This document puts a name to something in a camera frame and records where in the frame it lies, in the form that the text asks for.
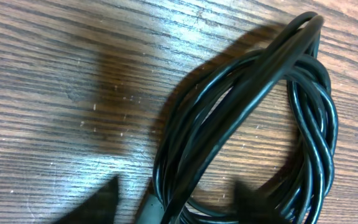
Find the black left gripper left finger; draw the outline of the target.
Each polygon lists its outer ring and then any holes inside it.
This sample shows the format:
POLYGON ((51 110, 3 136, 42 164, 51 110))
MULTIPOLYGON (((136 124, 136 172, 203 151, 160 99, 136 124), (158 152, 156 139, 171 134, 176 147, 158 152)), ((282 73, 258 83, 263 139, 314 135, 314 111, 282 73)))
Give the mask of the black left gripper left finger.
POLYGON ((53 224, 113 224, 118 203, 119 179, 115 176, 80 206, 53 224))

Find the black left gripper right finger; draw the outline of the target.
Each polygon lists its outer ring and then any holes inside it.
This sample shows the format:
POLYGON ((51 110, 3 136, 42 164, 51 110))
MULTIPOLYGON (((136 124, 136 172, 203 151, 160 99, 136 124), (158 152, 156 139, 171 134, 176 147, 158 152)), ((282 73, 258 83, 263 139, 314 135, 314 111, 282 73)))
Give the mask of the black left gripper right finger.
POLYGON ((240 224, 290 224, 266 198, 241 181, 234 186, 234 205, 240 224))

